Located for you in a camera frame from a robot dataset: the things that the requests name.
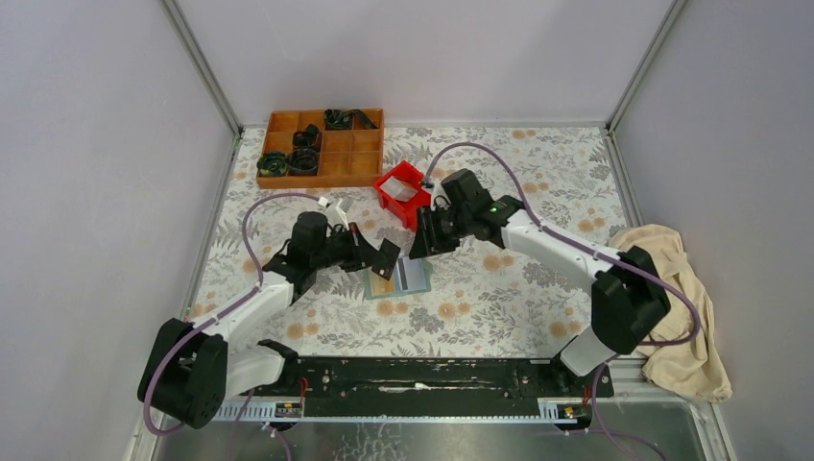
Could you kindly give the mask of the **orange credit card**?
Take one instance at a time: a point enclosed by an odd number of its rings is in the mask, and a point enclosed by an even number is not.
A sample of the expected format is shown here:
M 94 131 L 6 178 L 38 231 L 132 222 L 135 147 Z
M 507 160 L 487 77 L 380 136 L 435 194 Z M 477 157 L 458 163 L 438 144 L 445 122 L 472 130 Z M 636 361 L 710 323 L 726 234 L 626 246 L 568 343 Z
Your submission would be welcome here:
M 390 296 L 396 290 L 395 282 L 392 279 L 383 279 L 377 274 L 370 274 L 371 295 L 376 297 Z

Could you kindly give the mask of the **white magnetic stripe card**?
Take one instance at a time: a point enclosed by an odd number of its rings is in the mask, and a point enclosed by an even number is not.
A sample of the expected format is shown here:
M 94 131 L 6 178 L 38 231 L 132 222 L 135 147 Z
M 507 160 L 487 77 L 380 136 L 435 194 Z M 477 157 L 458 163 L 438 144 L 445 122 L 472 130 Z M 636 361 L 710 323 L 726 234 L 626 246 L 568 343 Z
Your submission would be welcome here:
M 395 266 L 394 279 L 397 293 L 422 293 L 431 289 L 422 259 L 401 256 Z

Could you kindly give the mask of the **green card holder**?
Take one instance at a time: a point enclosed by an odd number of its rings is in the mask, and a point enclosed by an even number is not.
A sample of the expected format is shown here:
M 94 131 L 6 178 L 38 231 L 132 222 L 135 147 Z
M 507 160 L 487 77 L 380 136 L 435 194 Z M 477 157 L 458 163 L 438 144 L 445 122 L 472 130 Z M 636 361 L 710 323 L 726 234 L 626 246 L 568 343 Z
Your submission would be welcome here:
M 383 279 L 373 270 L 364 273 L 365 298 L 379 300 L 429 292 L 432 267 L 424 259 L 411 259 L 402 255 L 390 279 Z

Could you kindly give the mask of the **red plastic bin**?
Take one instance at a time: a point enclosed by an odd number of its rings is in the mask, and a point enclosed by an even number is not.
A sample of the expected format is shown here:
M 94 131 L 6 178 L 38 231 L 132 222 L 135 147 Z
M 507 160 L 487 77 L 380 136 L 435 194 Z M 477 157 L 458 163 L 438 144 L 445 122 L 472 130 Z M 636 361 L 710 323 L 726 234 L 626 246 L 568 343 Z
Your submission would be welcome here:
M 380 207 L 411 231 L 418 228 L 419 209 L 430 206 L 431 194 L 423 189 L 423 179 L 418 168 L 402 161 L 373 183 Z

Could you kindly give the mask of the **stack of credit cards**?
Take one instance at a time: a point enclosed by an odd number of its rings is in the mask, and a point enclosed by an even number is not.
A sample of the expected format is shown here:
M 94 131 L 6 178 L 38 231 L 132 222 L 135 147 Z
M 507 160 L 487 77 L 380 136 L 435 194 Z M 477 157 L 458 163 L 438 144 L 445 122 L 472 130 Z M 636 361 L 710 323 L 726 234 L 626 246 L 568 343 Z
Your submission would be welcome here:
M 385 195 L 398 202 L 409 202 L 419 192 L 410 183 L 396 177 L 389 177 L 380 188 Z

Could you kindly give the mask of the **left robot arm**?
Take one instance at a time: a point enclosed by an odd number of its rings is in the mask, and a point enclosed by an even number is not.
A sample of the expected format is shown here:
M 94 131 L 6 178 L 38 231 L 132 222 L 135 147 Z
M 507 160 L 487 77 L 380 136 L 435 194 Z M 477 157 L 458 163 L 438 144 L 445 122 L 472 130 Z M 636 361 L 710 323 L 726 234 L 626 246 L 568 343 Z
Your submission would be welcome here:
M 317 211 L 301 213 L 282 248 L 261 268 L 263 279 L 230 305 L 190 322 L 171 319 L 159 329 L 137 389 L 145 411 L 158 410 L 199 429 L 224 400 L 266 386 L 277 395 L 299 392 L 299 355 L 275 340 L 232 353 L 232 343 L 290 307 L 323 269 L 370 269 L 391 279 L 400 249 L 367 241 L 356 223 L 330 225 Z

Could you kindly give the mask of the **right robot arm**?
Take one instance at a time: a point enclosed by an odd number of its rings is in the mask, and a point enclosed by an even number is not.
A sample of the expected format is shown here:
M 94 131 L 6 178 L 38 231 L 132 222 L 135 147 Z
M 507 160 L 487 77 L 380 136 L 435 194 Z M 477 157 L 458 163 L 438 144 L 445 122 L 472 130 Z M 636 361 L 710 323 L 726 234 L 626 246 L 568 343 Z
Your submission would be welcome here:
M 442 194 L 418 208 L 412 259 L 452 253 L 466 237 L 526 255 L 566 277 L 590 297 L 590 324 L 554 357 L 552 386 L 573 396 L 588 374 L 616 355 L 633 352 L 671 309 L 649 254 L 592 244 L 544 225 L 526 202 L 498 199 L 475 174 L 459 170 L 439 184 Z

